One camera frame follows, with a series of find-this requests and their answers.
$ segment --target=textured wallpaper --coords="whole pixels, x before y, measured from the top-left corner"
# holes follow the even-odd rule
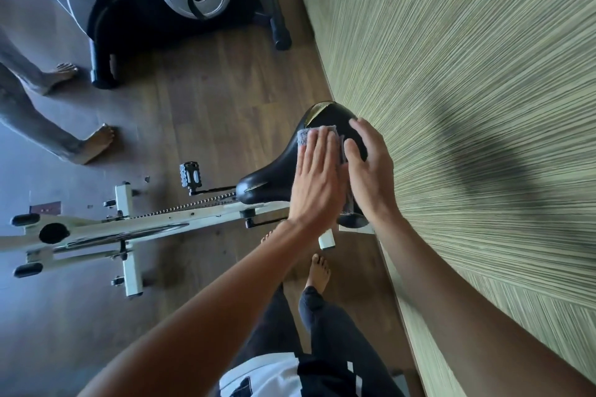
[[[305,4],[334,98],[387,140],[406,217],[596,381],[596,0]],[[461,396],[401,308],[428,396]]]

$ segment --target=forearm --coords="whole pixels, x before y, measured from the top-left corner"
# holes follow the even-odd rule
[[[298,259],[309,233],[280,225],[248,256],[123,351],[88,397],[204,395],[230,364]]]
[[[374,227],[467,395],[594,395],[585,377],[468,284],[398,213]]]

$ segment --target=bike chain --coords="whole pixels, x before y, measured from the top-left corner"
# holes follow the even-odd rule
[[[199,201],[195,201],[194,203],[183,204],[181,206],[170,207],[169,209],[163,209],[162,211],[150,212],[146,213],[145,215],[138,215],[138,216],[131,216],[130,218],[144,218],[146,216],[152,215],[162,215],[164,213],[171,213],[171,212],[180,212],[186,211],[188,209],[203,209],[204,207],[212,207],[212,206],[223,206],[225,204],[230,204],[236,201],[236,192],[233,191],[231,193],[224,193],[217,196],[213,196],[211,198],[201,199]],[[227,198],[232,198],[230,201],[222,201]]]

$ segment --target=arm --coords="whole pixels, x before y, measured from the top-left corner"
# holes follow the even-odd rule
[[[347,167],[337,137],[309,133],[298,161],[288,220],[158,326],[130,345],[81,397],[204,395],[231,363],[279,283],[302,251],[335,221]]]
[[[596,386],[484,298],[423,241],[398,210],[393,161],[383,137],[363,119],[351,124],[368,151],[363,162],[354,141],[346,141],[356,201],[465,393],[596,395]]]

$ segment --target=left hand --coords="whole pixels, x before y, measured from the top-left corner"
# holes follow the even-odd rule
[[[346,203],[347,163],[339,162],[339,139],[327,127],[310,130],[298,146],[288,220],[313,236],[329,229]]]

